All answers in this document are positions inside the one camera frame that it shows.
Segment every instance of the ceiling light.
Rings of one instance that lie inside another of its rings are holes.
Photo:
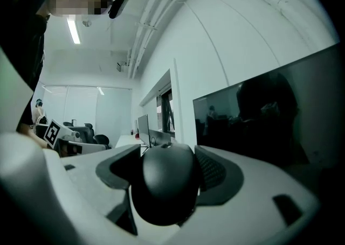
[[[73,38],[73,42],[75,44],[80,44],[78,32],[77,32],[77,26],[75,25],[75,21],[71,19],[67,19],[68,26],[70,28],[71,36]]]
[[[101,93],[102,96],[104,96],[104,93],[102,91],[102,88],[101,87],[98,87],[98,90],[99,90],[99,93]]]

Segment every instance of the television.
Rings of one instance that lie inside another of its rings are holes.
[[[148,115],[138,118],[138,128],[140,139],[145,145],[151,148]]]
[[[335,45],[195,99],[197,143],[279,167],[333,167],[344,149],[344,80]]]

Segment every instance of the white pipe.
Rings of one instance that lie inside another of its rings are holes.
[[[298,34],[306,43],[310,52],[317,52],[324,49],[327,46],[332,46],[336,41],[330,34],[330,32],[325,27],[324,23],[318,19],[318,17],[299,0],[294,0],[290,3],[285,0],[263,0],[278,12],[280,12],[296,29]],[[164,18],[165,14],[170,10],[172,5],[176,2],[173,0],[169,6],[164,10],[163,14],[160,16],[155,27],[158,27],[161,20]],[[153,33],[151,32],[147,37],[145,44],[141,47],[138,54],[138,60],[144,55],[144,52],[151,40]]]
[[[141,16],[141,19],[139,21],[139,23],[141,24],[145,24],[146,21],[147,21],[147,18],[149,16],[149,14],[151,13],[151,10],[152,10],[152,7],[154,5],[156,0],[149,0],[145,9],[144,9],[144,12]],[[132,71],[132,68],[133,68],[133,62],[134,62],[134,58],[135,58],[135,53],[136,53],[136,49],[138,47],[138,44],[139,44],[139,40],[141,38],[141,34],[142,34],[142,31],[143,31],[143,28],[141,26],[138,26],[138,30],[136,32],[136,36],[135,36],[135,41],[134,41],[134,46],[133,46],[133,49],[132,49],[132,54],[131,54],[131,57],[130,57],[130,65],[129,65],[129,70],[128,70],[128,77],[130,77],[130,73]]]
[[[150,21],[150,26],[155,26],[159,16],[161,15],[162,11],[164,10],[165,6],[167,5],[167,3],[169,2],[169,0],[161,0],[158,8],[156,9],[153,17],[152,17],[152,20]],[[142,59],[142,55],[140,55],[140,53],[142,52],[142,49],[145,47],[145,45],[148,44],[148,39],[149,39],[149,36],[150,34],[152,33],[152,30],[149,30],[149,29],[146,29],[146,32],[145,32],[145,35],[144,35],[144,38],[141,42],[141,46],[139,48],[139,54],[138,54],[138,57],[136,59],[136,63],[135,63],[135,66],[134,66],[134,72],[133,72],[133,78],[135,77],[135,74],[136,74],[136,68],[139,67],[139,64],[140,64],[140,61]]]
[[[177,0],[172,0],[170,2],[170,4],[168,5],[168,7],[164,10],[164,12],[161,14],[161,16],[159,17],[159,19],[157,20],[156,24],[154,25],[155,28],[157,28],[160,24],[160,22],[162,21],[162,19],[164,18],[165,14],[170,10],[170,8],[173,6],[173,4],[175,4]],[[153,32],[147,32],[144,39],[143,39],[143,44],[140,48],[140,52],[138,54],[138,58],[136,60],[136,63],[135,63],[135,67],[134,67],[134,71],[133,71],[133,76],[132,78],[135,78],[135,74],[136,74],[136,68],[138,68],[139,64],[140,64],[140,61],[145,53],[145,50],[146,50],[146,47],[147,45],[149,44],[150,40],[151,40],[151,37],[153,35]]]

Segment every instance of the office chair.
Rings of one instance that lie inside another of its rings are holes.
[[[111,149],[109,146],[109,138],[105,135],[96,135],[93,137],[94,141],[96,141],[96,144],[103,144],[106,146],[106,149]]]
[[[63,125],[66,127],[72,127],[73,126],[73,124],[71,122],[64,122]]]
[[[80,134],[80,138],[82,140],[83,143],[87,143],[87,144],[95,144],[95,141],[93,139],[93,129],[91,131],[91,129],[89,127],[68,127],[69,129],[73,130],[73,131],[77,131]]]
[[[92,137],[95,136],[95,131],[93,130],[93,126],[90,123],[84,123],[85,127],[89,127],[91,131]]]

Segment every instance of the window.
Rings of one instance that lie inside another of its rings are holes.
[[[157,97],[158,129],[175,136],[174,101],[172,90]]]

